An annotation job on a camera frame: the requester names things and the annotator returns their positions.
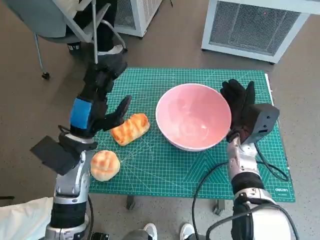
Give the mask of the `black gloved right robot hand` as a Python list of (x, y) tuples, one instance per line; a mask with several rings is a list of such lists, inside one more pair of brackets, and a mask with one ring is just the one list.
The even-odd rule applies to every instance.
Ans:
[(244, 88), (236, 79), (230, 79), (222, 83), (221, 95), (227, 101), (231, 111), (230, 131), (226, 136), (226, 141), (231, 143), (236, 137), (240, 137), (243, 143), (247, 136), (246, 133), (246, 114), (248, 107), (255, 103), (255, 83), (250, 81)]

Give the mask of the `black left robot hand blue tape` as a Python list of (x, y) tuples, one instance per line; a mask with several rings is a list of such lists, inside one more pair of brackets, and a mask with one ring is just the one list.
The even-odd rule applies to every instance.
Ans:
[(100, 130), (108, 131), (124, 123), (132, 97), (127, 95), (114, 112), (107, 113), (107, 94), (128, 64), (121, 54), (107, 55), (98, 63), (89, 63), (84, 87), (74, 100), (70, 112), (70, 132), (81, 138), (92, 138)]

